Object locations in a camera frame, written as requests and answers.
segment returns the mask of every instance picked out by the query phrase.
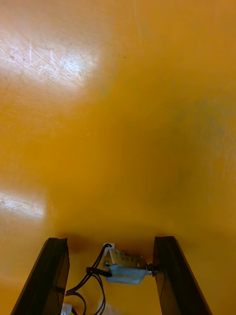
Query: metal component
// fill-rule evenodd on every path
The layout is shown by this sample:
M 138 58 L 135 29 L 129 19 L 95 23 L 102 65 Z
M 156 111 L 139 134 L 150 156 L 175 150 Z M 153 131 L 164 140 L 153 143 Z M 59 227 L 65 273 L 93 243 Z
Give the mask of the metal component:
M 148 274 L 146 265 L 145 260 L 139 254 L 109 249 L 104 258 L 104 268 L 106 270 L 109 268 L 112 276 L 107 277 L 106 280 L 124 284 L 140 284 Z

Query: black wire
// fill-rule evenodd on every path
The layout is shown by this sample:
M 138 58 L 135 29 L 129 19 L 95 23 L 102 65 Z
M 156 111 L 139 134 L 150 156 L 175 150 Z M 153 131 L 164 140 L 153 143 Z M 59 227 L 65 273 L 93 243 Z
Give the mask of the black wire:
M 74 315 L 78 315 L 78 314 L 76 313 L 76 311 L 75 311 L 74 308 L 71 309 L 71 312 L 72 312 Z
M 85 314 L 86 314 L 86 310 L 87 310 L 87 305 L 86 305 L 86 301 L 85 301 L 85 299 L 83 298 L 83 296 L 82 296 L 81 294 L 79 294 L 78 292 L 70 293 L 68 296 L 70 296 L 70 295 L 76 295 L 76 296 L 78 296 L 78 297 L 81 298 L 81 300 L 83 301 L 83 303 L 84 303 L 84 305 L 85 305 L 85 310 L 84 310 L 84 312 L 83 312 L 83 315 L 85 315 Z
M 105 307 L 106 307 L 106 297 L 105 297 L 105 292 L 104 292 L 104 288 L 103 288 L 103 284 L 102 284 L 102 279 L 101 279 L 101 277 L 99 275 L 92 275 L 92 277 L 97 279 L 97 281 L 98 281 L 98 283 L 99 283 L 99 285 L 101 287 L 102 294 L 103 294 L 102 304 L 101 304 L 100 308 L 97 310 L 97 312 L 94 315 L 97 315 L 101 311 L 101 309 L 102 309 L 102 311 L 101 311 L 101 313 L 99 315 L 102 315 L 102 313 L 104 312 Z
M 107 247 L 112 247 L 111 244 L 105 244 L 100 252 L 100 254 L 98 255 L 98 258 L 96 259 L 96 261 L 94 262 L 94 264 L 92 265 L 91 269 L 93 270 L 93 268 L 97 268 L 97 266 L 99 265 L 101 259 L 102 259 L 102 255 L 104 253 L 104 250 L 107 248 Z M 80 283 L 78 285 L 76 285 L 75 287 L 67 290 L 66 292 L 66 295 L 69 295 L 70 293 L 72 292 L 75 292 L 77 290 L 79 290 L 88 280 L 89 278 L 92 276 L 92 270 L 86 274 L 83 279 L 80 281 Z

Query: yellow floor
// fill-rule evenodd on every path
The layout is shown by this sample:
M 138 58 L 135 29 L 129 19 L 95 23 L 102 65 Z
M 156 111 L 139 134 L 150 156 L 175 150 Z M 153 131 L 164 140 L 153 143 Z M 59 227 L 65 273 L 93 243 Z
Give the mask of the yellow floor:
M 235 1 L 9 0 L 0 26 L 0 313 L 50 236 L 72 286 L 104 242 L 149 259 L 174 235 L 213 314 L 235 314 Z M 160 314 L 152 278 L 105 289 Z

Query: screw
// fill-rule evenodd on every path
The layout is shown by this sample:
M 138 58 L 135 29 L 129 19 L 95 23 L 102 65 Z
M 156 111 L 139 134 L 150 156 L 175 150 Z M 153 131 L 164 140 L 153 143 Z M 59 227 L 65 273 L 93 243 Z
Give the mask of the screw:
M 109 268 L 109 267 L 110 267 L 110 262 L 109 262 L 108 260 L 105 260 L 105 261 L 104 261 L 104 266 L 105 266 L 106 268 Z

